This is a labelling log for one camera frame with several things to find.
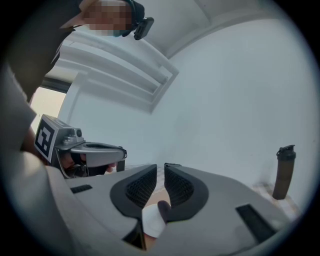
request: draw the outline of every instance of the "headset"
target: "headset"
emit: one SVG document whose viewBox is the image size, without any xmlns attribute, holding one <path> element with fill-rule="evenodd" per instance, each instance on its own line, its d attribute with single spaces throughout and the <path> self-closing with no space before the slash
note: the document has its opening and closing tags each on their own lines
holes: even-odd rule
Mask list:
<svg viewBox="0 0 320 256">
<path fill-rule="evenodd" d="M 144 17 L 145 16 L 145 10 L 144 7 L 133 1 L 133 0 L 125 0 L 131 7 L 131 13 L 132 13 L 132 24 L 131 24 L 131 29 L 130 30 L 125 30 L 124 33 L 122 34 L 123 37 L 128 36 L 132 31 L 134 32 L 134 39 L 135 40 L 140 40 L 144 38 L 150 28 L 152 27 L 153 23 L 155 22 L 154 18 L 152 17 Z M 141 20 L 138 19 L 138 16 L 142 15 L 144 18 Z"/>
</svg>

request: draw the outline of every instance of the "window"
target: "window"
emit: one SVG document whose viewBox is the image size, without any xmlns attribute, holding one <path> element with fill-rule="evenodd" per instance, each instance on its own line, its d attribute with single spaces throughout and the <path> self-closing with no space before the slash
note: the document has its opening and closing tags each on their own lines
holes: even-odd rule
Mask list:
<svg viewBox="0 0 320 256">
<path fill-rule="evenodd" d="M 41 116 L 43 114 L 57 118 L 70 83 L 45 77 L 31 99 L 31 108 L 36 113 L 31 127 L 37 132 Z"/>
</svg>

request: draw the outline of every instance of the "shirt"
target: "shirt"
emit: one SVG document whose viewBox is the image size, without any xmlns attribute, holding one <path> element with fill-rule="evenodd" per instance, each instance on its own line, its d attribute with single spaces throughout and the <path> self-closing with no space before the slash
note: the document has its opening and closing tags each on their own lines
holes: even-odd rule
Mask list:
<svg viewBox="0 0 320 256">
<path fill-rule="evenodd" d="M 16 35 L 7 59 L 28 101 L 59 59 L 63 41 L 75 31 L 61 26 L 81 13 L 81 2 L 46 2 Z"/>
</svg>

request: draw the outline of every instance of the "water bottle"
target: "water bottle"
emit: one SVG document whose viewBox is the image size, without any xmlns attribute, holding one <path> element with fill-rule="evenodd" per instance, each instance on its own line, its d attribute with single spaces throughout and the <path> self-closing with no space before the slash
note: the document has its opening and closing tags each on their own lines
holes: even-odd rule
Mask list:
<svg viewBox="0 0 320 256">
<path fill-rule="evenodd" d="M 296 159 L 294 146 L 295 145 L 280 147 L 279 151 L 276 153 L 278 159 L 278 170 L 272 194 L 274 199 L 282 200 L 285 199 L 287 195 L 292 174 L 294 173 Z"/>
</svg>

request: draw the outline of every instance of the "black slot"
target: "black slot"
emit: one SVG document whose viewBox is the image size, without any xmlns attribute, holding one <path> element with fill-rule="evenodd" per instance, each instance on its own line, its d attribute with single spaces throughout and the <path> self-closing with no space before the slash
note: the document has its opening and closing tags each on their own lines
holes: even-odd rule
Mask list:
<svg viewBox="0 0 320 256">
<path fill-rule="evenodd" d="M 258 243 L 264 242 L 276 233 L 271 225 L 250 204 L 239 206 L 235 210 Z"/>
<path fill-rule="evenodd" d="M 83 192 L 83 191 L 86 191 L 86 190 L 90 190 L 90 189 L 92 189 L 92 186 L 90 186 L 90 185 L 81 185 L 81 186 L 72 187 L 70 189 L 71 189 L 72 193 L 76 194 L 76 193 L 80 193 L 80 192 Z"/>
</svg>

